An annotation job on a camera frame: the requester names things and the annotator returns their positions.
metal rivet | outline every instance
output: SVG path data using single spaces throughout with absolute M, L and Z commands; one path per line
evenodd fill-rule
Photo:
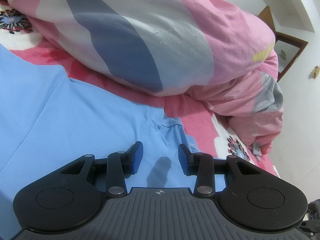
M 212 192 L 212 188 L 209 186 L 200 186 L 197 188 L 197 191 L 201 194 L 210 194 Z
M 112 195 L 120 195 L 124 192 L 124 189 L 122 187 L 114 186 L 109 188 L 109 193 Z

black device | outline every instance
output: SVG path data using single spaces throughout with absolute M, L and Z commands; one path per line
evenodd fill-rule
M 190 188 L 139 188 L 127 193 L 143 148 L 95 160 L 84 155 L 20 190 L 13 209 L 23 228 L 14 240 L 302 240 L 307 200 L 295 186 L 230 155 L 213 159 L 181 144 Z M 215 174 L 226 188 L 215 192 Z M 97 178 L 105 178 L 99 191 Z

yellow patch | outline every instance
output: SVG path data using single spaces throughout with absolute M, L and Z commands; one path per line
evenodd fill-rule
M 269 56 L 270 52 L 273 50 L 274 46 L 275 46 L 275 43 L 273 42 L 265 50 L 254 54 L 253 57 L 252 57 L 252 61 L 253 62 L 265 61 L 266 58 Z

wooden frame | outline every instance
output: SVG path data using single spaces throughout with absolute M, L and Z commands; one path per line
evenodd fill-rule
M 284 68 L 284 70 L 281 73 L 280 72 L 278 73 L 278 81 L 279 81 L 284 76 L 284 74 L 287 73 L 289 68 L 291 68 L 292 64 L 296 61 L 296 59 L 300 56 L 302 51 L 308 45 L 308 42 L 301 40 L 301 39 L 298 39 L 296 37 L 284 34 L 284 33 L 280 33 L 280 32 L 276 32 L 275 34 L 276 34 L 276 42 L 283 41 L 285 43 L 291 44 L 291 45 L 299 48 L 299 51 L 296 53 L 296 55 L 294 55 L 294 57 L 287 64 L 287 66 Z
M 296 59 L 300 56 L 304 48 L 307 46 L 308 42 L 298 39 L 296 37 L 280 33 L 276 31 L 275 24 L 273 22 L 272 14 L 271 14 L 271 9 L 269 6 L 266 6 L 262 12 L 258 15 L 258 17 L 264 21 L 269 28 L 273 31 L 273 33 L 276 36 L 276 42 L 277 41 L 283 41 L 285 43 L 291 44 L 297 48 L 299 48 L 299 51 L 294 55 L 292 60 L 287 64 L 287 66 L 284 68 L 284 70 L 280 73 L 278 72 L 278 81 L 284 76 L 284 74 L 287 73 L 289 68 L 291 68 L 292 64 L 296 61 Z

flower pattern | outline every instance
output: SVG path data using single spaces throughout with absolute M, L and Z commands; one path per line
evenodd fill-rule
M 26 16 L 15 9 L 0 11 L 0 29 L 8 30 L 11 34 L 20 31 L 33 32 Z
M 228 146 L 229 150 L 228 152 L 232 155 L 239 156 L 240 158 L 250 161 L 249 155 L 245 152 L 244 148 L 242 147 L 241 143 L 238 141 L 238 139 L 234 140 L 231 136 L 228 138 Z

